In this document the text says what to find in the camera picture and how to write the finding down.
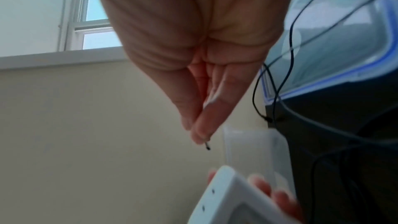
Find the blue-rimmed plastic container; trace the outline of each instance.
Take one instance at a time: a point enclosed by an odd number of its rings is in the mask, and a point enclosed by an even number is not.
[[[310,0],[292,0],[285,32],[270,50],[266,63],[289,50],[289,28]],[[293,46],[319,34],[366,0],[316,0],[300,16],[293,32]],[[293,71],[282,88],[282,99],[345,82],[384,75],[398,68],[398,0],[376,0],[332,31],[295,51]],[[271,67],[277,87],[286,76],[290,54]],[[274,91],[265,75],[265,103]]]

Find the window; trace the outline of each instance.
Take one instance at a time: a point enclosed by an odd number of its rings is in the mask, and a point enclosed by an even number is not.
[[[66,50],[121,46],[100,0],[73,0]]]

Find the white plastic casing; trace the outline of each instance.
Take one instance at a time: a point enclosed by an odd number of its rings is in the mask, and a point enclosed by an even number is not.
[[[245,219],[239,223],[299,224],[229,166],[223,166],[218,170],[195,207],[188,224],[237,223],[234,218],[240,214],[237,210],[242,209],[242,206],[249,211],[242,212]],[[248,216],[248,212],[249,215],[255,213],[256,217]]]

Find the black table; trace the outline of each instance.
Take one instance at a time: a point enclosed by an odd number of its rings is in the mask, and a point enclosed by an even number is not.
[[[285,100],[298,113],[327,125],[355,132],[375,113],[398,102],[398,71],[380,78],[346,83]],[[267,115],[272,107],[267,106]],[[289,140],[315,154],[341,146],[342,141],[327,133],[315,132],[277,106],[278,129]],[[373,135],[398,138],[398,119]],[[310,169],[312,158],[289,144],[298,200],[306,216],[310,212]],[[398,155],[372,148],[357,158],[359,179],[391,223],[398,223]],[[338,173],[320,164],[315,173],[316,223],[352,223],[354,211]]]

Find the hand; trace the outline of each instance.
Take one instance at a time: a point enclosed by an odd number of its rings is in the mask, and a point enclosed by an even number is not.
[[[231,114],[283,31],[290,0],[101,0],[129,58],[202,144]]]
[[[217,170],[211,170],[207,178],[207,184],[210,184],[211,180],[216,175]],[[282,190],[272,191],[271,186],[267,183],[264,178],[260,175],[250,175],[248,182],[254,187],[260,189],[268,197],[277,204],[277,206],[285,212],[287,215],[297,219],[301,223],[304,223],[303,211],[301,210],[300,204],[297,200],[291,198],[286,192]]]

